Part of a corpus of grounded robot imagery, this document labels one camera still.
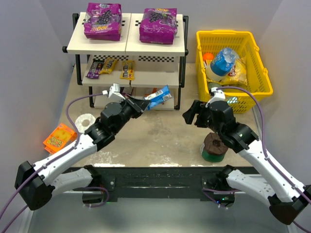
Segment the blue white snack box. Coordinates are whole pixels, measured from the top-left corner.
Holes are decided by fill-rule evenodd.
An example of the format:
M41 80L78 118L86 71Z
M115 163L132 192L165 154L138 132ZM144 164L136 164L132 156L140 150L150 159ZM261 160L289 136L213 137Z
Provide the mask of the blue white snack box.
M144 100L149 100L150 103L147 107L148 110L151 110L152 108L172 99L171 92L169 90L169 87L166 85L162 89L149 94L148 96L144 97Z

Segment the small yellow M&M's packet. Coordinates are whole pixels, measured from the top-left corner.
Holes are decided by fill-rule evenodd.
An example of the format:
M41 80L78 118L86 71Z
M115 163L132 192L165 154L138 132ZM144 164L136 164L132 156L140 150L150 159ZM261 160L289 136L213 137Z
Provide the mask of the small yellow M&M's packet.
M135 68L134 60L122 61L121 79L130 81L134 80L135 79L134 68Z

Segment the purple M&M's candy bag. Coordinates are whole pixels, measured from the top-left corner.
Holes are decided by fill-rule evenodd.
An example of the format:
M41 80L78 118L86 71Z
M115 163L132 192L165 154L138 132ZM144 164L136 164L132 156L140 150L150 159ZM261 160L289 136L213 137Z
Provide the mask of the purple M&M's candy bag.
M94 59L86 75L89 79L99 79L99 73L103 68L105 59Z

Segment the yellow M&M's candy bag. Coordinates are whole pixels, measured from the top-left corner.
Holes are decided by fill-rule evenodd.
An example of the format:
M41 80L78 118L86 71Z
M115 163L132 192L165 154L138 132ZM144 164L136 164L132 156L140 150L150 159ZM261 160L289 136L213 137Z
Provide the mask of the yellow M&M's candy bag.
M111 74L117 62L117 58L107 58L99 74Z

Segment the magenta grape candy bag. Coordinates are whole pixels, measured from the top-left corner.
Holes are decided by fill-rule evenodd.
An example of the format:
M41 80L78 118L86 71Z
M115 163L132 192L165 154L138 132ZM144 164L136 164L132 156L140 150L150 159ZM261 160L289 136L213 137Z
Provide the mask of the magenta grape candy bag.
M176 8L146 8L139 25L142 43L172 45L177 34Z
M93 3L87 6L84 35L88 39L119 41L122 12L119 3Z

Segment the orange white snack packet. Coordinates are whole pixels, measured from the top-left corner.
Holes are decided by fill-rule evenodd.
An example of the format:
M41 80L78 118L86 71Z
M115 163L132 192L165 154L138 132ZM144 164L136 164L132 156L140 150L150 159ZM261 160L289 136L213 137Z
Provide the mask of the orange white snack packet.
M149 96L152 93L155 93L157 91L157 88L146 88L144 92L144 96Z

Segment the purple pink candy bag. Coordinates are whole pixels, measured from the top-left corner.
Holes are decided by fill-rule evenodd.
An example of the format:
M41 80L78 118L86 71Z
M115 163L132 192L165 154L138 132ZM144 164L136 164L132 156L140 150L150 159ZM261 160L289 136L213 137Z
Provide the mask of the purple pink candy bag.
M121 94L125 97L132 96L133 88L132 87L122 87Z

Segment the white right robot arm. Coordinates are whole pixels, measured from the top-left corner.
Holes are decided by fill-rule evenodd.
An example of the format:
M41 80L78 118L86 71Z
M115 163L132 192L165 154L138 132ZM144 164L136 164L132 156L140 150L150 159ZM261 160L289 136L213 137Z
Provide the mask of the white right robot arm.
M186 124L209 128L217 133L225 146L247 160L266 180L258 182L226 166L226 183L256 198L269 207L281 223L291 225L311 199L311 187L292 176L269 152L264 152L262 140L247 125L236 121L226 101L205 103L195 100L183 115Z

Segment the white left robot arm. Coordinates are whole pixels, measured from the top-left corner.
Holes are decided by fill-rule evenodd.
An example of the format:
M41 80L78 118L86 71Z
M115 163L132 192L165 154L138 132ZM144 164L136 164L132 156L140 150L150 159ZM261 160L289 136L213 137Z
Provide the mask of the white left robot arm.
M131 119L140 117L150 104L149 100L139 100L118 94L118 102L108 103L95 123L54 155L30 164L20 164L17 169L15 189L34 211L48 201L69 190L90 187L99 189L101 176L93 166L83 167L66 173L72 165L92 155L114 139L116 134Z

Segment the white three-tier shelf rack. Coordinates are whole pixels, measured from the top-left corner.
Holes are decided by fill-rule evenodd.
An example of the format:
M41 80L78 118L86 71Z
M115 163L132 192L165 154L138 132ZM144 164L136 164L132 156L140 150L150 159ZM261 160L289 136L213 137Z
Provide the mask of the white three-tier shelf rack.
M185 86L189 18L177 15L177 34L172 45L142 43L142 18L142 14L124 13L121 39L114 42L87 39L86 13L73 14L73 33L63 52L75 56L77 83L86 86L90 95L95 87L108 88L113 83L136 98L167 86L172 98L155 109L178 110Z

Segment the green round object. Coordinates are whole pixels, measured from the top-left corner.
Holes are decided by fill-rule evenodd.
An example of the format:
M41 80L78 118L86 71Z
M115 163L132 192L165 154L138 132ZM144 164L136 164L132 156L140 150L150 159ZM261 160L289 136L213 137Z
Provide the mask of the green round object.
M214 82L208 82L207 83L207 88L208 90L211 90L212 88L219 88L221 85L219 85L218 83L214 83Z

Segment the brown green tape roll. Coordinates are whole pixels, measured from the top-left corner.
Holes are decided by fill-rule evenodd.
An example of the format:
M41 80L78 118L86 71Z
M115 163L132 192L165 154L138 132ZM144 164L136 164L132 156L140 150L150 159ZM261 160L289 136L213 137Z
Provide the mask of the brown green tape roll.
M227 151L228 147L220 140L217 133L209 133L200 148L202 158L211 163L221 162Z

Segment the white toilet paper roll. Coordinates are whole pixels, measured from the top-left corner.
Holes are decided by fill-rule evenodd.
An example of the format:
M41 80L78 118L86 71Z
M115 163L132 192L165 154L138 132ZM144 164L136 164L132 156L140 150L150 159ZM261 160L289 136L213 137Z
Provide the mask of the white toilet paper roll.
M95 121L96 118L92 114L82 114L77 117L75 126L79 133L84 133Z

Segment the yellow chips bag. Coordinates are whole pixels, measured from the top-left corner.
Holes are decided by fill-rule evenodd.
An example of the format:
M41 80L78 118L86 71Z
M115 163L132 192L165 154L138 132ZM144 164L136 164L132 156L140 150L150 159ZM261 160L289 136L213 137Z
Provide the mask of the yellow chips bag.
M230 72L220 81L220 85L247 87L246 57L236 60Z

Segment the white blue plastic bottle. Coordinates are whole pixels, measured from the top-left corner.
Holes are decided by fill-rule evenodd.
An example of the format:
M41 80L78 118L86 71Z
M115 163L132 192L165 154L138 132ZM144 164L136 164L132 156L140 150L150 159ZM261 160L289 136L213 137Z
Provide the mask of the white blue plastic bottle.
M212 81L221 81L235 65L239 55L231 48L222 49L206 66L206 76Z

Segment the yellow plastic shopping basket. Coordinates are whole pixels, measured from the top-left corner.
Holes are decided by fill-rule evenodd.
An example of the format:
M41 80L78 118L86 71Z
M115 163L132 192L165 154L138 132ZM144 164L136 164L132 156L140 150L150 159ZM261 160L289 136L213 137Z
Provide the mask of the yellow plastic shopping basket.
M246 76L248 80L246 90L257 101L261 101L273 94L268 70L263 66L259 55L259 47L251 32L234 30L198 31L196 33L196 41L195 65L200 101L207 102L210 99L203 54L209 52L217 55L225 47L233 49L241 58L246 59Z

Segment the orange snack box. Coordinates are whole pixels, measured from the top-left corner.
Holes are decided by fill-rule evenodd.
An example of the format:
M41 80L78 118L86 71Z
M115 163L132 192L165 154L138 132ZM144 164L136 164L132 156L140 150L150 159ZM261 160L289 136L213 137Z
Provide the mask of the orange snack box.
M67 125L60 123L58 127L44 140L45 150L54 154L77 138L77 133Z

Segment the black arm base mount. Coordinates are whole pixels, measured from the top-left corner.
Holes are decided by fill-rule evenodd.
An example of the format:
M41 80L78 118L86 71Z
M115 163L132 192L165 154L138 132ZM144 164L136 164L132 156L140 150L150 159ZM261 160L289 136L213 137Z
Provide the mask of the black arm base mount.
M207 194L218 203L232 203L232 188L225 180L233 170L225 167L102 167L95 168L93 181L82 195L84 204L132 199L200 199Z

